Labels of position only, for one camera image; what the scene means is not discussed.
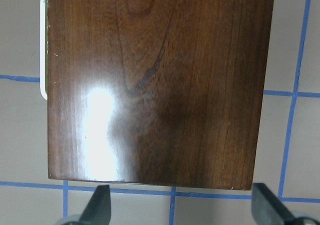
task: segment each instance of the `glossy wood surface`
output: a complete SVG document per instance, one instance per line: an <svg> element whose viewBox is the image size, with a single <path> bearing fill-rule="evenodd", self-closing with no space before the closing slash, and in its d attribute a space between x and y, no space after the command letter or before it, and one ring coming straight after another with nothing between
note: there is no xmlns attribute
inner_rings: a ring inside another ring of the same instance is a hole
<svg viewBox="0 0 320 225"><path fill-rule="evenodd" d="M53 179L251 188L273 0L48 0Z"/></svg>

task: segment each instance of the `brown wooden board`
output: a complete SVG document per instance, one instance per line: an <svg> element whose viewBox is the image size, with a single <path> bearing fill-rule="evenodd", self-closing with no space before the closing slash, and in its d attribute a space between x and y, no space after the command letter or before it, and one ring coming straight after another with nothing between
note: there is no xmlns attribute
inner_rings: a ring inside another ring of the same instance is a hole
<svg viewBox="0 0 320 225"><path fill-rule="evenodd" d="M49 178L249 190L274 0L48 0Z"/></svg>

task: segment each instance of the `wooden board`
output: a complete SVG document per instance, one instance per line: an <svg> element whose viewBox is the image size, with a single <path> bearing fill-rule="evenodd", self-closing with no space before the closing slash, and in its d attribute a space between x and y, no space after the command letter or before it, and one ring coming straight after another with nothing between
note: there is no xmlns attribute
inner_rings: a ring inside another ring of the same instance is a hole
<svg viewBox="0 0 320 225"><path fill-rule="evenodd" d="M274 0L48 0L49 178L249 190Z"/></svg>

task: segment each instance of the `white handle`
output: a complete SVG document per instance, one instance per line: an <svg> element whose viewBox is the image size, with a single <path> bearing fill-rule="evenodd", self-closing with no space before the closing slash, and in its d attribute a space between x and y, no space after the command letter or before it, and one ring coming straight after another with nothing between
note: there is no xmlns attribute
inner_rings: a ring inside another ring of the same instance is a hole
<svg viewBox="0 0 320 225"><path fill-rule="evenodd" d="M45 100L48 100L46 93L46 3L47 0L40 0L40 92Z"/></svg>

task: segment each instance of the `table surface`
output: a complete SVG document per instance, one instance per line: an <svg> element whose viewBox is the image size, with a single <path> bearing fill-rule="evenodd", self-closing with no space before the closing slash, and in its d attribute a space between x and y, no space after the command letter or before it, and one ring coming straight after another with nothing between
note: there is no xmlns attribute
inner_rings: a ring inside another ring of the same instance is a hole
<svg viewBox="0 0 320 225"><path fill-rule="evenodd" d="M52 179L249 190L273 0L48 0Z"/></svg>

